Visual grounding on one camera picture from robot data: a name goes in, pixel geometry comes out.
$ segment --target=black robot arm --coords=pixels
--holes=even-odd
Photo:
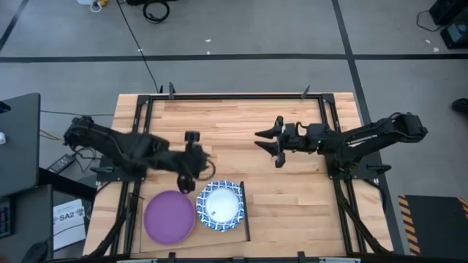
[[[214,165],[197,142],[200,134],[187,131],[185,151],[169,150],[170,143],[151,134],[128,133],[97,125],[91,117],[74,118],[64,135],[65,145],[75,151],[77,146],[92,147],[107,156],[129,175],[147,168],[177,172],[177,184],[182,193],[195,189],[200,173]]]
[[[299,134],[299,128],[306,130]],[[327,125],[313,123],[283,123],[279,116],[272,129],[259,131],[255,135],[267,139],[276,137],[276,142],[255,142],[262,149],[276,156],[276,167],[285,163],[284,150],[293,152],[332,155],[336,167],[349,172],[364,157],[396,142],[419,142],[427,134],[419,117],[411,113],[394,113],[376,123],[343,133],[331,130]]]

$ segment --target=black desk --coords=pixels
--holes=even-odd
[[[5,100],[11,111],[0,114],[0,197],[13,204],[13,235],[0,239],[0,258],[21,262],[35,243],[49,241],[53,257],[53,191],[94,201],[96,189],[39,167],[40,95]]]
[[[0,114],[0,197],[31,189],[39,180],[40,95],[4,100],[11,111]]]
[[[52,237],[52,186],[40,186],[17,195],[15,202],[15,233],[0,239],[0,258],[7,263],[19,263],[35,243]],[[52,240],[47,260],[53,258]]]

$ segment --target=keyboard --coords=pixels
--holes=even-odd
[[[8,198],[0,199],[0,238],[12,234],[12,206],[10,200]]]

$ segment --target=wooden tabletop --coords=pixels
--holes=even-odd
[[[361,126],[353,94],[334,96],[341,129]],[[112,129],[131,132],[136,101],[137,94],[119,96]],[[145,112],[143,109],[140,132]],[[254,144],[255,140],[262,140],[254,133],[271,128],[278,115],[284,117],[285,123],[322,122],[318,103],[311,99],[156,101],[151,116],[152,134],[169,140],[172,149],[182,149],[184,132],[200,131],[200,144],[216,164],[214,180],[245,183],[252,241],[244,241],[244,226],[229,230],[231,233],[195,227],[197,231],[176,247],[155,244],[143,227],[145,202],[160,191],[177,186],[173,173],[150,170],[141,187],[140,195],[145,200],[138,207],[132,257],[166,258],[169,252],[176,252],[177,257],[271,257],[297,256],[298,251],[304,251],[306,256],[344,256],[336,198],[325,158],[316,153],[287,153],[286,164],[277,169],[274,159]],[[362,221],[391,250],[378,190],[360,180],[353,182]],[[197,190],[189,195],[192,200],[204,185],[197,183]],[[120,189],[120,182],[111,183],[95,199],[83,254],[91,253],[114,224]],[[348,221],[356,251],[354,227]]]

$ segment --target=white plate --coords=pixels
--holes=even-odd
[[[236,228],[244,219],[242,200],[242,189],[236,183],[210,182],[198,194],[198,218],[205,226],[221,232]]]

